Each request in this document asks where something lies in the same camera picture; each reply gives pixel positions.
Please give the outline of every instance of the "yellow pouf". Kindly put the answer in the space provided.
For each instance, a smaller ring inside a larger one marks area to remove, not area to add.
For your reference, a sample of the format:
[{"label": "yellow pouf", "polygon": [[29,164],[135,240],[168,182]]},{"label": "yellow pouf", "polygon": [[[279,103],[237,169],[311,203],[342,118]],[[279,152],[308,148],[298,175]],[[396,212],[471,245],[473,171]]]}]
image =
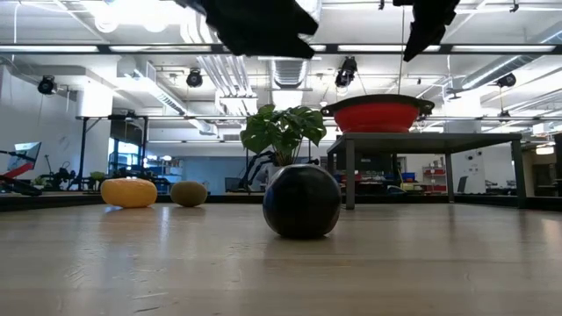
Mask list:
[{"label": "yellow pouf", "polygon": [[203,184],[182,181],[174,184],[170,192],[172,201],[183,207],[202,205],[207,200],[207,189]]},{"label": "yellow pouf", "polygon": [[110,179],[102,183],[102,199],[124,208],[147,207],[156,202],[156,186],[142,179]]}]

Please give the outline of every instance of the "red bowl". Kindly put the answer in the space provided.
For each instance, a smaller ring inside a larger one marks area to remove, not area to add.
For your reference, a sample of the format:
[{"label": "red bowl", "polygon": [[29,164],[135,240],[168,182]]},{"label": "red bowl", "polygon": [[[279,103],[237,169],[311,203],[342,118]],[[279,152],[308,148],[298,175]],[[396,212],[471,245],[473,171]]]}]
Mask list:
[{"label": "red bowl", "polygon": [[343,133],[408,133],[420,115],[429,115],[434,103],[401,95],[352,97],[322,108]]}]

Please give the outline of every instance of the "black ball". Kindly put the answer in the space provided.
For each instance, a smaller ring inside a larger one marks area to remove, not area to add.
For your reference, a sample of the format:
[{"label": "black ball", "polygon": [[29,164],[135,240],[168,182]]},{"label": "black ball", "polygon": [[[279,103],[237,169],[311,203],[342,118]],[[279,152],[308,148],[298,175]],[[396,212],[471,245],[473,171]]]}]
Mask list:
[{"label": "black ball", "polygon": [[341,201],[340,186],[326,170],[291,165],[271,179],[263,197],[263,216],[284,237],[320,238],[334,229]]}]

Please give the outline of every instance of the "gray table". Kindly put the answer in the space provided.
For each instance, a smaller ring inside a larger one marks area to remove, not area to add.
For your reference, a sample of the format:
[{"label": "gray table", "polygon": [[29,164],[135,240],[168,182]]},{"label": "gray table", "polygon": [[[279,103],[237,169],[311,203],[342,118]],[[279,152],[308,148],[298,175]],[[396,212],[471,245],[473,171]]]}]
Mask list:
[{"label": "gray table", "polygon": [[[527,194],[523,175],[521,134],[516,133],[347,133],[328,149],[328,171],[334,174],[334,154],[345,153],[346,177],[355,179],[355,152],[364,154],[444,154],[449,201],[455,201],[450,156],[482,147],[511,143],[519,207]],[[355,208],[355,185],[346,186],[346,208]]]}]

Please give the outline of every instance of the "blue wall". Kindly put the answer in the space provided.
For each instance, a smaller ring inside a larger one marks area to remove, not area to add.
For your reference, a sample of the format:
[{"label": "blue wall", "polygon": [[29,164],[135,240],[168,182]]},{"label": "blue wall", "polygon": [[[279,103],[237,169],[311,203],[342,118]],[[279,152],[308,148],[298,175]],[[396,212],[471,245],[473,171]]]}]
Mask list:
[{"label": "blue wall", "polygon": [[185,157],[184,180],[208,182],[212,195],[224,195],[225,177],[242,177],[246,157]]}]

